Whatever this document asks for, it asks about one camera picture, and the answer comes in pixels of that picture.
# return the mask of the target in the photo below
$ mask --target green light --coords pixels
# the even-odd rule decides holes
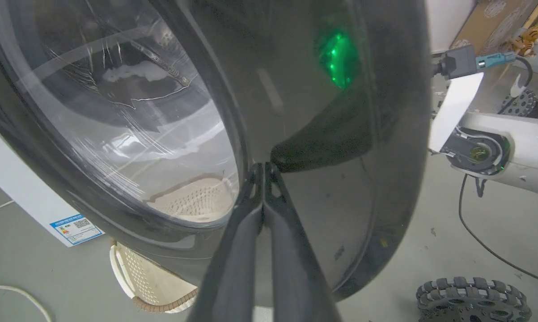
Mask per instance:
[[[336,30],[318,42],[321,66],[336,86],[347,88],[360,69],[356,47],[348,34]]]

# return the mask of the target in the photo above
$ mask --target gray floor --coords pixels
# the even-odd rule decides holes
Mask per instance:
[[[538,282],[492,257],[457,218],[461,174],[444,157],[429,157],[414,219],[394,259],[369,286],[339,303],[345,322],[418,320],[414,293],[424,281],[465,275],[502,280],[528,296],[538,322]],[[8,198],[0,193],[0,204]],[[465,219],[506,259],[538,274],[538,195],[489,182],[486,194],[466,188]],[[0,284],[31,292],[57,322],[183,321],[187,313],[149,314],[122,293],[111,272],[110,237],[66,248],[16,204],[0,210]],[[270,321],[258,309],[256,320]],[[23,297],[0,291],[0,322],[41,322]]]

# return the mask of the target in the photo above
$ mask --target washing machine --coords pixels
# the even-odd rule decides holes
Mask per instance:
[[[389,261],[418,195],[422,0],[0,0],[0,134],[73,208],[199,285],[271,161],[337,300]],[[257,305],[272,305],[257,237]]]

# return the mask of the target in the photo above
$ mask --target round glass door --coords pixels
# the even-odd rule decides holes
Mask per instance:
[[[239,189],[232,143],[148,2],[0,0],[0,47],[79,171],[179,224],[224,222]]]

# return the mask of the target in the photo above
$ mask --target white wall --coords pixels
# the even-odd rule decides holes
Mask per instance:
[[[432,53],[449,49],[476,2],[476,0],[426,0]]]

